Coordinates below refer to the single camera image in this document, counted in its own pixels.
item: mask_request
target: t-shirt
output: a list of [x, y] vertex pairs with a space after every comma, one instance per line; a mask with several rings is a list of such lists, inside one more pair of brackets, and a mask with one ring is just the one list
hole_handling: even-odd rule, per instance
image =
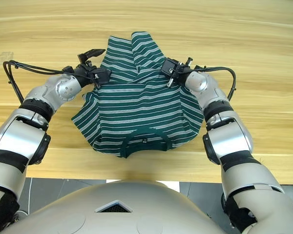
[[112, 71], [110, 81], [87, 93], [72, 118], [94, 150], [128, 157], [173, 149], [197, 136], [200, 106], [186, 87], [167, 87], [165, 59], [147, 32], [135, 32], [131, 40], [109, 37], [101, 67]]

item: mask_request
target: black cable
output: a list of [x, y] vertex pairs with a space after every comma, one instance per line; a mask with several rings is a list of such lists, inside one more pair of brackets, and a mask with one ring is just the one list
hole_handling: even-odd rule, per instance
[[18, 88], [17, 84], [14, 81], [13, 75], [12, 75], [12, 71], [11, 71], [11, 64], [10, 62], [3, 62], [3, 69], [6, 73], [6, 75], [9, 78], [9, 83], [12, 85], [14, 92], [16, 93], [16, 96], [18, 97], [18, 99], [20, 100], [20, 103], [23, 103], [24, 98], [21, 94], [20, 89]]
[[17, 86], [17, 84], [13, 78], [11, 66], [15, 66], [15, 68], [22, 68], [24, 70], [38, 73], [38, 74], [42, 74], [42, 75], [52, 76], [52, 75], [59, 75], [59, 74], [67, 74], [67, 75], [72, 75], [75, 77], [83, 77], [86, 79], [90, 79], [90, 77], [87, 77], [87, 76], [64, 72], [64, 71], [59, 71], [59, 70], [47, 69], [47, 68], [43, 68], [43, 67], [37, 67], [37, 66], [33, 66], [33, 65], [25, 64], [25, 63], [16, 62], [14, 60], [5, 61], [5, 62], [3, 62], [3, 69], [6, 73], [6, 75], [8, 76], [9, 83], [12, 85], [14, 92], [16, 93], [16, 96], [18, 97], [21, 104], [23, 103], [24, 98], [21, 94], [19, 87]]
[[194, 70], [191, 70], [191, 71], [188, 71], [188, 72], [179, 72], [179, 71], [176, 71], [176, 70], [174, 70], [174, 72], [177, 72], [179, 74], [189, 74], [191, 72], [214, 72], [214, 71], [221, 71], [221, 70], [225, 70], [225, 71], [230, 72], [232, 77], [233, 77], [232, 86], [231, 86], [230, 92], [228, 94], [228, 100], [231, 100], [231, 98], [233, 96], [233, 93], [236, 90], [236, 88], [235, 88], [236, 75], [235, 75], [235, 72], [231, 68], [228, 68], [228, 67], [204, 67], [204, 68], [200, 68], [200, 69], [194, 69]]

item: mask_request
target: vent grille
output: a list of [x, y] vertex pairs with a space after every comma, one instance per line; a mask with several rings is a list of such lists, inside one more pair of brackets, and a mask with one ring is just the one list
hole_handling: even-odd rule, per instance
[[109, 208], [106, 208], [102, 211], [100, 211], [101, 213], [108, 213], [108, 212], [115, 212], [115, 213], [129, 213], [128, 210], [126, 210], [124, 207], [122, 207], [120, 204], [115, 204]]

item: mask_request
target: wood grain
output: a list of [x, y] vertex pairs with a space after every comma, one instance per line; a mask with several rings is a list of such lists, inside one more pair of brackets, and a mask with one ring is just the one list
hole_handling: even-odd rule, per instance
[[[170, 58], [191, 56], [193, 64], [234, 69], [231, 104], [253, 136], [254, 156], [280, 183], [293, 184], [293, 0], [0, 1], [0, 125], [19, 105], [2, 69], [3, 52], [62, 69], [77, 65], [80, 52], [106, 48], [108, 36], [129, 39], [134, 31], [150, 32]], [[92, 61], [99, 65], [102, 59]], [[24, 94], [47, 79], [21, 70], [14, 74]], [[213, 75], [227, 92], [231, 77]], [[73, 125], [70, 118], [82, 104], [79, 95], [55, 114], [49, 150], [42, 164], [28, 168], [28, 176], [221, 181], [219, 166], [204, 153], [204, 128], [178, 149], [121, 159], [93, 151]]]

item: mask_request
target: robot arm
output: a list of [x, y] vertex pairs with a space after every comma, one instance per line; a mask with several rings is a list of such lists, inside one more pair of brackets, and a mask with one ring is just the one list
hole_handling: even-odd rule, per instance
[[192, 71], [189, 61], [182, 64], [168, 58], [162, 72], [186, 86], [202, 108], [205, 150], [210, 161], [221, 165], [223, 208], [231, 223], [244, 234], [293, 234], [293, 202], [271, 172], [252, 157], [252, 137], [217, 81]]
[[81, 64], [75, 69], [65, 67], [66, 74], [50, 77], [34, 88], [0, 127], [0, 231], [19, 208], [27, 166], [39, 164], [44, 157], [51, 140], [46, 131], [53, 114], [87, 84], [100, 85], [109, 79], [110, 71], [87, 61], [97, 55], [98, 50], [80, 54]]

